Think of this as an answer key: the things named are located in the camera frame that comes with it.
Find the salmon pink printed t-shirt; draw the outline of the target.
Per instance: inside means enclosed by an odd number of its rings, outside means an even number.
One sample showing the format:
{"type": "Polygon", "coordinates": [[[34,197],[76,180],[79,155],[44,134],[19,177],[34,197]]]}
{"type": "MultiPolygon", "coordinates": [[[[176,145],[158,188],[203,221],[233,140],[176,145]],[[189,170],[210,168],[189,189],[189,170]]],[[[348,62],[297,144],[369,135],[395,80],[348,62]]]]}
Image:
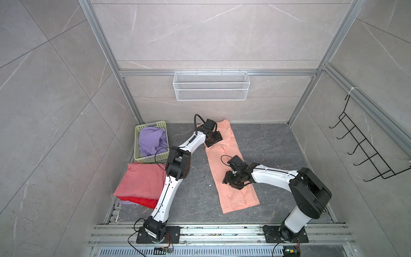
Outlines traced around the salmon pink printed t-shirt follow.
{"type": "Polygon", "coordinates": [[[243,189],[236,189],[228,183],[224,183],[226,175],[232,177],[232,169],[228,161],[233,157],[242,158],[237,141],[229,120],[217,123],[217,130],[223,140],[211,147],[206,147],[206,155],[209,167],[218,191],[220,206],[224,214],[242,210],[260,204],[258,196],[252,185],[246,185],[243,189]]]}

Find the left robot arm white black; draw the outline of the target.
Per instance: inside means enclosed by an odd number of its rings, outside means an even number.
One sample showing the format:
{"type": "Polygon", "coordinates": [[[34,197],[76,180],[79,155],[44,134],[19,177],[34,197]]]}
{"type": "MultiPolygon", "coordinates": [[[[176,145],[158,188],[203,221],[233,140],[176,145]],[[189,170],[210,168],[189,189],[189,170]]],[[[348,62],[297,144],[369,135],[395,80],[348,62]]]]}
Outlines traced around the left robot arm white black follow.
{"type": "Polygon", "coordinates": [[[222,140],[217,123],[207,119],[202,120],[200,126],[194,123],[193,134],[181,145],[170,148],[162,193],[150,217],[143,223],[144,232],[153,242],[159,243],[166,236],[170,208],[179,185],[190,171],[192,154],[201,145],[211,147],[222,140]]]}

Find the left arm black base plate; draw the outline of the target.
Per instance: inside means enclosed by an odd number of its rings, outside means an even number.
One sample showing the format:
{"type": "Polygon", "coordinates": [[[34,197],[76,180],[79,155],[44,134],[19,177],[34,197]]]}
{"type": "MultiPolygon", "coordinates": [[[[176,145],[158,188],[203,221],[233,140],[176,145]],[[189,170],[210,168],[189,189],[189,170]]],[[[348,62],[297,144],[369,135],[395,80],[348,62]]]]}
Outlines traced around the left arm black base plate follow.
{"type": "Polygon", "coordinates": [[[159,238],[153,237],[144,227],[140,227],[137,233],[137,244],[172,244],[179,243],[181,227],[174,226],[160,229],[159,238]]]}

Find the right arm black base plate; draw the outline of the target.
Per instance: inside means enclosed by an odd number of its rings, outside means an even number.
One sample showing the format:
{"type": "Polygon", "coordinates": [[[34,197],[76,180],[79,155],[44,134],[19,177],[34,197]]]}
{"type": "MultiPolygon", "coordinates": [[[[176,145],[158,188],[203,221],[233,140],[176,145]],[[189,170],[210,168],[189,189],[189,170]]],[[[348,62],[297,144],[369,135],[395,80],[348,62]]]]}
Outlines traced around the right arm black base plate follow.
{"type": "Polygon", "coordinates": [[[262,227],[267,243],[308,243],[309,239],[305,227],[294,233],[284,225],[262,227]]]}

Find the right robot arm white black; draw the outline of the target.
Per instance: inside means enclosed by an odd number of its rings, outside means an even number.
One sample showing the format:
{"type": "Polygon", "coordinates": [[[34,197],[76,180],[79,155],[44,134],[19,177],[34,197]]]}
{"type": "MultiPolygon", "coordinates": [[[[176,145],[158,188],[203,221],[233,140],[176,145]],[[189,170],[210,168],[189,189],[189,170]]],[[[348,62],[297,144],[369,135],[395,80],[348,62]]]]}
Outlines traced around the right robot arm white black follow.
{"type": "Polygon", "coordinates": [[[277,243],[304,242],[305,226],[321,217],[332,198],[331,191],[308,168],[280,170],[259,163],[245,163],[239,156],[223,162],[230,168],[223,179],[224,184],[242,190],[250,184],[268,184],[292,193],[296,207],[279,227],[263,226],[266,241],[277,243]]]}

